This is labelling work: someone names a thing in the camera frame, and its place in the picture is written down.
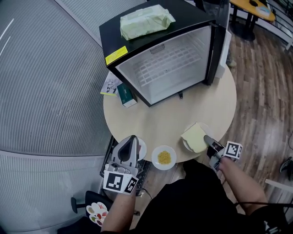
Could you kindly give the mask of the bread slice food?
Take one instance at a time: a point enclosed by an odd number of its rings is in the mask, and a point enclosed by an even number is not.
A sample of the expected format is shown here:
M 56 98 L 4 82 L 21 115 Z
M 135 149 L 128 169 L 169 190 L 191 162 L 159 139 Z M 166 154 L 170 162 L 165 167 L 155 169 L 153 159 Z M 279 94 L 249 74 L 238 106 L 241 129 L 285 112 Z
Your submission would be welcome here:
M 206 132 L 201 128 L 201 125 L 196 122 L 181 135 L 181 138 L 187 143 L 191 150 L 195 153 L 201 153 L 208 147 L 208 144 L 204 140 L 205 136 Z

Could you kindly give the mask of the white and yellow booklet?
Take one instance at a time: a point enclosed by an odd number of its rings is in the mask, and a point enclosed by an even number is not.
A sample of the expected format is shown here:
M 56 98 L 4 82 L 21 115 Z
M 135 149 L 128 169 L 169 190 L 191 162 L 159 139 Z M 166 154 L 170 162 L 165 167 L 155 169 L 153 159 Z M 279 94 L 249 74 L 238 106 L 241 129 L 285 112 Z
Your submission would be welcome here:
M 116 96 L 118 93 L 117 87 L 122 83 L 111 71 L 108 72 L 105 82 L 100 90 L 100 94 Z

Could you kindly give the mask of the black mini fridge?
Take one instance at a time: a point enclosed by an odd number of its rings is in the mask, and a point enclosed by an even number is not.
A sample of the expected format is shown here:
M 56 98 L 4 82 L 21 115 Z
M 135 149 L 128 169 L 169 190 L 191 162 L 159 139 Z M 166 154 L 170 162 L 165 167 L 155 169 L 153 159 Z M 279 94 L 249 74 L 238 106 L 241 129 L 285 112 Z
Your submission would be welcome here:
M 153 5 L 167 9 L 176 22 L 125 40 L 120 18 Z M 216 0 L 209 11 L 185 0 L 149 0 L 133 7 L 99 28 L 106 67 L 148 106 L 198 83 L 210 85 L 225 71 L 229 11 L 229 0 Z

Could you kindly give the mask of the blue and white packet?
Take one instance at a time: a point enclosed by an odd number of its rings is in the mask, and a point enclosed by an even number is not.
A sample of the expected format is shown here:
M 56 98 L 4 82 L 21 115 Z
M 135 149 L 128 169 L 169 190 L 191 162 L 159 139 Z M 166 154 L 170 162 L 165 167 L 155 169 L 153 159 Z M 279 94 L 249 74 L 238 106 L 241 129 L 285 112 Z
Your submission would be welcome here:
M 256 10 L 258 11 L 259 14 L 261 14 L 261 15 L 264 16 L 264 17 L 269 17 L 270 12 L 271 12 L 271 11 L 270 11 L 267 7 L 265 7 L 265 6 L 257 6 L 257 7 L 256 7 Z

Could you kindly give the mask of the green wet wipes pack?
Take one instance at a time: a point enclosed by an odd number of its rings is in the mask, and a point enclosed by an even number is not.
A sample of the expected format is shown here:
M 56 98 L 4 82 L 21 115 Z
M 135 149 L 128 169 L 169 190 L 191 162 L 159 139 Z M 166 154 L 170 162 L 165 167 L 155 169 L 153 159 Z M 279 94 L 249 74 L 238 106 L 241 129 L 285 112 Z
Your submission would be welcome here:
M 120 18 L 120 34 L 129 41 L 137 37 L 166 30 L 176 22 L 169 11 L 161 5 L 136 10 Z

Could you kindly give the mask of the person's black clothing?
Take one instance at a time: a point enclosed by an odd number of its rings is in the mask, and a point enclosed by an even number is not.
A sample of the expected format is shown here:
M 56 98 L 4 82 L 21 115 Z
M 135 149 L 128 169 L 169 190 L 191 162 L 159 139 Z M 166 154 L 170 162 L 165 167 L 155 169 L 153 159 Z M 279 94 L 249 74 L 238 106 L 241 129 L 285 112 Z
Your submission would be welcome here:
M 196 160 L 183 168 L 185 178 L 166 184 L 124 234 L 293 234 L 281 206 L 240 214 L 211 168 Z

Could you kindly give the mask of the white metal frame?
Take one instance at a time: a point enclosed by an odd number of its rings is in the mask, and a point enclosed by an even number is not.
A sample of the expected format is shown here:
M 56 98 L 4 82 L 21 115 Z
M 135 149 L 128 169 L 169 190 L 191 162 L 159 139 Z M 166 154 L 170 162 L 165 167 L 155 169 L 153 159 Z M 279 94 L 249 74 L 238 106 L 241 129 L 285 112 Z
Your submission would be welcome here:
M 293 205 L 293 185 L 286 185 L 269 179 L 265 179 L 265 184 L 265 191 L 270 202 Z

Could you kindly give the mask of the black metal railing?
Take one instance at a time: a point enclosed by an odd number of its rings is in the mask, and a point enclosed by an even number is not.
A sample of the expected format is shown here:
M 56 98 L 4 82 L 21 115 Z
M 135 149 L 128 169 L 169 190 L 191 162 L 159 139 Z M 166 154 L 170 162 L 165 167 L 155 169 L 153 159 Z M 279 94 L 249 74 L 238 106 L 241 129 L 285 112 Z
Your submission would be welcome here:
M 293 0 L 266 0 L 276 19 L 273 25 L 280 31 L 280 38 L 286 42 L 285 49 L 293 49 Z

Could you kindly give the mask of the orange round table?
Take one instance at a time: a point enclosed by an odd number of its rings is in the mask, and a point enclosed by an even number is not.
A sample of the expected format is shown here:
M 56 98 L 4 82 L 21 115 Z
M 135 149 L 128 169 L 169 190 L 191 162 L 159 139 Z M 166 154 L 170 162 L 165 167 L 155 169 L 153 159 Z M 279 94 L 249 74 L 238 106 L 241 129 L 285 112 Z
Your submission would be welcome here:
M 269 17 L 264 17 L 258 13 L 256 7 L 252 6 L 249 3 L 249 0 L 229 0 L 230 3 L 233 5 L 233 15 L 232 20 L 230 23 L 230 29 L 233 34 L 236 36 L 246 40 L 246 41 L 254 41 L 255 34 L 254 34 L 254 27 L 258 19 L 262 19 L 268 22 L 275 21 L 276 17 L 274 13 L 260 0 L 254 0 L 258 3 L 258 6 L 265 6 L 271 12 Z M 248 13 L 245 24 L 241 24 L 240 22 L 236 21 L 238 9 L 242 9 Z

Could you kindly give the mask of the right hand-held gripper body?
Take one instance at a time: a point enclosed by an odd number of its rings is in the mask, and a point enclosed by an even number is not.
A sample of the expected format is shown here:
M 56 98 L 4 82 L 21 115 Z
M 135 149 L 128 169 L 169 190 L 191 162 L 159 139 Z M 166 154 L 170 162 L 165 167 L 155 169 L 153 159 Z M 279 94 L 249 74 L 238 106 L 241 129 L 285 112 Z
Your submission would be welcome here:
M 238 160 L 242 153 L 242 145 L 239 143 L 227 141 L 226 146 L 223 146 L 217 141 L 208 143 L 207 156 L 209 157 L 209 166 L 214 170 L 219 170 L 220 160 L 223 157 L 229 157 Z

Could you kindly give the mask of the black utility cart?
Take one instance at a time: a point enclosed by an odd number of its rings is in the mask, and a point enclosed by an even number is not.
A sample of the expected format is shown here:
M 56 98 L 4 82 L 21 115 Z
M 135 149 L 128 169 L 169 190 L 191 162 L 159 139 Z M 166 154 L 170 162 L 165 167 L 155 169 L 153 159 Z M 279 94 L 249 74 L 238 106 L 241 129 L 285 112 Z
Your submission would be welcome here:
M 102 178 L 104 178 L 105 165 L 111 160 L 113 149 L 117 144 L 118 144 L 118 142 L 116 141 L 116 139 L 113 136 L 111 136 L 110 142 L 109 142 L 107 150 L 106 150 L 106 155 L 103 159 L 102 168 L 99 173 Z M 137 186 L 138 186 L 139 191 L 143 190 L 145 193 L 147 193 L 149 195 L 150 198 L 152 198 L 152 196 L 148 192 L 146 192 L 146 189 L 142 188 L 143 183 L 145 181 L 145 178 L 147 176 L 147 173 L 149 171 L 150 165 L 151 165 L 151 163 L 144 160 L 144 159 L 137 162 L 137 166 L 138 166 L 138 170 L 139 170 L 138 171 L 139 181 L 137 183 Z

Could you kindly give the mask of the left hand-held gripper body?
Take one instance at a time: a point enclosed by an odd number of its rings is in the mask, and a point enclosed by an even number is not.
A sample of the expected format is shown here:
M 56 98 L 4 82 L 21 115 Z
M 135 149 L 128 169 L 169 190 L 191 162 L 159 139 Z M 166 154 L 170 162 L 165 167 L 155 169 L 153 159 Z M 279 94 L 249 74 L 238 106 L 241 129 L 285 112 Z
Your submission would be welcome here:
M 103 189 L 130 195 L 139 181 L 138 172 L 136 167 L 110 161 L 105 165 Z

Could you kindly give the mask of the dark green box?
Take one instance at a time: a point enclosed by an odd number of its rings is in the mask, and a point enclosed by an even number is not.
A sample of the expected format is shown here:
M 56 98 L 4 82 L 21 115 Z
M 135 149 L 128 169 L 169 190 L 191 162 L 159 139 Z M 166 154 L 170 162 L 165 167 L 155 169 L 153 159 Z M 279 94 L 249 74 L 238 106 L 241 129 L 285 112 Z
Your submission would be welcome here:
M 137 103 L 137 98 L 125 84 L 118 85 L 117 89 L 124 107 L 129 108 Z

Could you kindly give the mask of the black office chair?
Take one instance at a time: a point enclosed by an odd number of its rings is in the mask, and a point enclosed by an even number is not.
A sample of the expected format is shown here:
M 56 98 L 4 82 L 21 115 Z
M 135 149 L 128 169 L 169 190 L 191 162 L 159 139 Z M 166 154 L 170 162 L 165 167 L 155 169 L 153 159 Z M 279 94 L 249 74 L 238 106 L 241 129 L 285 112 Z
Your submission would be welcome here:
M 109 210 L 113 204 L 107 196 L 95 193 L 93 191 L 87 191 L 85 193 L 85 202 L 78 204 L 74 197 L 71 198 L 71 207 L 74 213 L 78 213 L 78 210 L 86 210 L 86 206 L 91 205 L 93 202 L 101 202 Z M 98 224 L 90 221 L 90 214 L 86 212 L 86 215 L 82 216 L 75 223 L 63 227 L 57 230 L 57 234 L 99 234 L 101 227 Z

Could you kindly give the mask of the person's left forearm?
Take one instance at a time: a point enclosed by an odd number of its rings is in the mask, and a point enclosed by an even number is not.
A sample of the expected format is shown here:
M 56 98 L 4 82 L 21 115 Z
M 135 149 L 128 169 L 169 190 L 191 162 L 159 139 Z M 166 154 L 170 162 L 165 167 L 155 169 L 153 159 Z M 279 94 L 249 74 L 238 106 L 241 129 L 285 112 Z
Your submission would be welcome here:
M 133 219 L 135 202 L 135 192 L 131 195 L 118 193 L 103 222 L 101 233 L 128 232 Z

